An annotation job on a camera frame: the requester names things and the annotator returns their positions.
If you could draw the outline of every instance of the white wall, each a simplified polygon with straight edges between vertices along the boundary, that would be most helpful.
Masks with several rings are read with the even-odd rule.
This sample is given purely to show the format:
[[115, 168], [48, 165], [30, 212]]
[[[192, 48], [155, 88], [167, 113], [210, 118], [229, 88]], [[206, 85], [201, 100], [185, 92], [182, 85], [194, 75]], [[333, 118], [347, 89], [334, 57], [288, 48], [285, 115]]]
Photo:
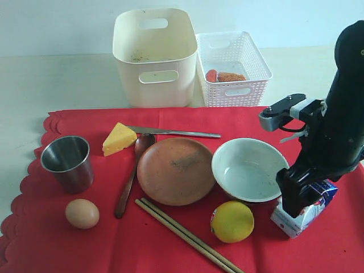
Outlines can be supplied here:
[[111, 53], [115, 18], [177, 7], [196, 33], [245, 30], [258, 47], [334, 44], [364, 0], [0, 0], [0, 56]]

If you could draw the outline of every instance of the white bowl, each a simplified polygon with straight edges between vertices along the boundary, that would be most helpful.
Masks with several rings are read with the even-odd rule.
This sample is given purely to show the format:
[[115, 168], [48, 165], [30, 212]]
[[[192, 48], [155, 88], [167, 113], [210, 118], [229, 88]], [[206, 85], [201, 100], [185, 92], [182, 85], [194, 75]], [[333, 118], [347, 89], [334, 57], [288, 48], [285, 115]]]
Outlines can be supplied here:
[[246, 202], [279, 197], [275, 178], [282, 168], [289, 168], [284, 156], [272, 145], [252, 138], [227, 141], [212, 157], [216, 182], [227, 194]]

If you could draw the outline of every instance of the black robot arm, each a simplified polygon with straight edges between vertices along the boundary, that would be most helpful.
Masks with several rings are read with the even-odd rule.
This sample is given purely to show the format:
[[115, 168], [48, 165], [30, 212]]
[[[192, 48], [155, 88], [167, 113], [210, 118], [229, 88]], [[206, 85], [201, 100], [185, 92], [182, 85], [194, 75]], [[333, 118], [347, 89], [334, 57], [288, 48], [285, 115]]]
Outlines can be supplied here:
[[[344, 29], [335, 46], [337, 73], [325, 100], [293, 94], [264, 109], [259, 120], [267, 131], [299, 133], [301, 151], [289, 169], [277, 173], [283, 209], [293, 218], [321, 195], [307, 185], [337, 182], [364, 159], [364, 21]], [[304, 122], [298, 130], [285, 126]]]

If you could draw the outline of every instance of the brown plate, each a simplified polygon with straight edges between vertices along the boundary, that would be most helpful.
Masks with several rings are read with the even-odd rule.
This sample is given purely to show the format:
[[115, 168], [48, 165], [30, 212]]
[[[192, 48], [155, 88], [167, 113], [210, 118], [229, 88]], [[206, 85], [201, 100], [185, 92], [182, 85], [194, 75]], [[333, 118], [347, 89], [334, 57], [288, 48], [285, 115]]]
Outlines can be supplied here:
[[212, 153], [202, 143], [188, 138], [168, 138], [140, 158], [137, 177], [146, 195], [171, 206], [196, 202], [215, 184]]

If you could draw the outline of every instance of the lemon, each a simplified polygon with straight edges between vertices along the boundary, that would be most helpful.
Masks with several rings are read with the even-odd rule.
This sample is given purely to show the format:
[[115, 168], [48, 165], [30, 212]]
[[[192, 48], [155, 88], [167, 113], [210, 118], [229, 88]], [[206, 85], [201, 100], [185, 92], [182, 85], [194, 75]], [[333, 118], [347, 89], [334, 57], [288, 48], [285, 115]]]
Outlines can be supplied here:
[[254, 229], [251, 210], [239, 201], [228, 201], [212, 214], [211, 231], [225, 243], [236, 243], [247, 238]]

